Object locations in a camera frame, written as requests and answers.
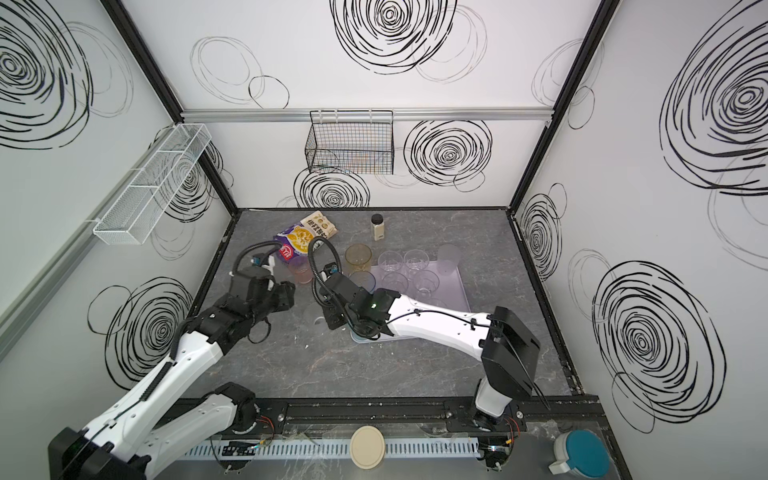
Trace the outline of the frosted dotted glass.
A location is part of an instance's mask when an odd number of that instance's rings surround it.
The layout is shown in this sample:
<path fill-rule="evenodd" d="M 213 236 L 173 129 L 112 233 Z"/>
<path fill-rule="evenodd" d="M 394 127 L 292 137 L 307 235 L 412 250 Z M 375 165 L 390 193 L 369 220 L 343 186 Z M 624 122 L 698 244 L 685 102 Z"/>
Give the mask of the frosted dotted glass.
<path fill-rule="evenodd" d="M 437 252 L 437 271 L 442 276 L 448 276 L 457 270 L 462 260 L 462 251 L 452 244 L 443 244 Z"/>

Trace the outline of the yellow drinking glass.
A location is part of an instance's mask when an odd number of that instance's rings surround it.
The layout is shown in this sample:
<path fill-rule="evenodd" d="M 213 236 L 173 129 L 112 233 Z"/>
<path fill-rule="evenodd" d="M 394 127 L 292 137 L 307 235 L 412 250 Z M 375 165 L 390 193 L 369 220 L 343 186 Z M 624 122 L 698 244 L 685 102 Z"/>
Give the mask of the yellow drinking glass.
<path fill-rule="evenodd" d="M 345 261 L 351 272 L 369 272 L 372 262 L 372 250 L 366 244 L 353 244 L 345 250 Z"/>

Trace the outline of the lilac plastic tray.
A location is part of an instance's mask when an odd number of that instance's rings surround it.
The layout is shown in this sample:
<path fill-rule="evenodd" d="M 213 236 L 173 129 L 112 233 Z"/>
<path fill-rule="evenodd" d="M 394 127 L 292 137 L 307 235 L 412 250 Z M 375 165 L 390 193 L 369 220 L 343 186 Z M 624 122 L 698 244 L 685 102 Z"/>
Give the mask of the lilac plastic tray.
<path fill-rule="evenodd" d="M 448 276 L 442 276 L 437 271 L 437 262 L 431 261 L 428 268 L 425 270 L 433 271 L 439 276 L 440 287 L 437 292 L 431 297 L 419 297 L 413 287 L 412 278 L 406 276 L 405 267 L 403 266 L 400 273 L 408 278 L 410 284 L 406 296 L 412 300 L 429 304 L 434 307 L 462 312 L 468 312 L 470 310 L 461 275 L 458 269 Z M 384 276 L 381 275 L 378 265 L 371 267 L 371 273 L 376 278 L 376 287 L 382 287 L 381 281 Z"/>

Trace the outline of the blue drinking glass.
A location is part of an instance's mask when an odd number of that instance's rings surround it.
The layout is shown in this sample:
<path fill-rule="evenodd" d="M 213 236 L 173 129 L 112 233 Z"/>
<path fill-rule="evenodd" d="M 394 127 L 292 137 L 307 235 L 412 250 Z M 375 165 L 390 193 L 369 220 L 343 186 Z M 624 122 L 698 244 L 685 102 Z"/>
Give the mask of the blue drinking glass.
<path fill-rule="evenodd" d="M 350 275 L 350 280 L 369 293 L 376 289 L 376 278 L 369 271 L 355 271 Z"/>

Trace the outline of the pink drinking glass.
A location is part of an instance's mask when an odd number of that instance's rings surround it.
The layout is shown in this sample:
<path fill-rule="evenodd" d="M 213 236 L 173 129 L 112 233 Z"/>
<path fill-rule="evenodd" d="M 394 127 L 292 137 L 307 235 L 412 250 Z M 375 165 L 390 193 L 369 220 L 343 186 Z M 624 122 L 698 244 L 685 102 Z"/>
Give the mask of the pink drinking glass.
<path fill-rule="evenodd" d="M 295 282 L 299 285 L 309 284 L 313 279 L 313 273 L 307 257 L 296 256 L 288 263 L 288 268 Z"/>

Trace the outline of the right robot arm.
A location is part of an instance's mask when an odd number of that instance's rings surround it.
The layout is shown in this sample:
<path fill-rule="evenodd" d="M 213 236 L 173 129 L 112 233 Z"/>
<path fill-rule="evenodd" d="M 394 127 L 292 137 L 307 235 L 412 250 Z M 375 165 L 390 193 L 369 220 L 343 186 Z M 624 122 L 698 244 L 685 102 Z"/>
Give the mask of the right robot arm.
<path fill-rule="evenodd" d="M 453 311 L 426 304 L 395 290 L 372 292 L 356 285 L 333 264 L 312 270 L 313 288 L 331 329 L 348 326 L 373 342 L 406 337 L 462 352 L 483 367 L 472 401 L 473 424 L 492 430 L 514 400 L 528 400 L 540 389 L 535 371 L 540 342 L 511 310 L 491 313 Z"/>

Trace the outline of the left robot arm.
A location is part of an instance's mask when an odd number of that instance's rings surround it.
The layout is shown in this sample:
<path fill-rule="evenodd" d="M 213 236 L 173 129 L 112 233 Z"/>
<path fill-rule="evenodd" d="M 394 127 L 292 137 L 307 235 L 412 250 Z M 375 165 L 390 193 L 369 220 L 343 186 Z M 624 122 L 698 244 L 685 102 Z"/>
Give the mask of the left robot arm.
<path fill-rule="evenodd" d="M 79 431 L 63 429 L 47 453 L 53 479 L 153 479 L 209 437 L 248 434 L 263 421 L 255 395 L 229 382 L 181 416 L 163 416 L 211 366 L 272 313 L 294 305 L 296 287 L 264 266 L 233 274 L 228 292 L 185 320 L 168 355 Z"/>

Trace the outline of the clear ribbed glass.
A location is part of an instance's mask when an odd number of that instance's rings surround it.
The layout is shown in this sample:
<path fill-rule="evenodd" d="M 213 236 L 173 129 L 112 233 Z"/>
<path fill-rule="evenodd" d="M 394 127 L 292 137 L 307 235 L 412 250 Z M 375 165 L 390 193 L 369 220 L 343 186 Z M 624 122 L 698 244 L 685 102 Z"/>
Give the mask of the clear ribbed glass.
<path fill-rule="evenodd" d="M 440 278 L 433 271 L 419 270 L 413 275 L 412 283 L 419 297 L 431 297 L 440 287 Z"/>

